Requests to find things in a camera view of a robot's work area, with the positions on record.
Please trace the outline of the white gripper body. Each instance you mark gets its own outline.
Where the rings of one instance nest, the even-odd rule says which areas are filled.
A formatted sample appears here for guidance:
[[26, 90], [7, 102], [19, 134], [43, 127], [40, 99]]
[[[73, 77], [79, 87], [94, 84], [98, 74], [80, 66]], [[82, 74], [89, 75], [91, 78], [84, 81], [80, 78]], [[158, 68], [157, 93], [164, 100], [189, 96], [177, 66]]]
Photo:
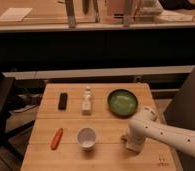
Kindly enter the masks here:
[[125, 133], [121, 136], [121, 139], [125, 141], [127, 149], [135, 151], [137, 153], [140, 153], [144, 147], [144, 137]]

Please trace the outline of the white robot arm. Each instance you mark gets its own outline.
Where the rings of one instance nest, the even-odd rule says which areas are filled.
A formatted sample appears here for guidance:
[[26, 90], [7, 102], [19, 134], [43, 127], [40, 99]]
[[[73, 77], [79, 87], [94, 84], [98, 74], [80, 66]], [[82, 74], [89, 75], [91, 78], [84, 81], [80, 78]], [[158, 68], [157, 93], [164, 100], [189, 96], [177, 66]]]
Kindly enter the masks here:
[[135, 113], [125, 134], [126, 148], [140, 153], [146, 138], [151, 138], [195, 158], [195, 131], [161, 124], [156, 119], [150, 107]]

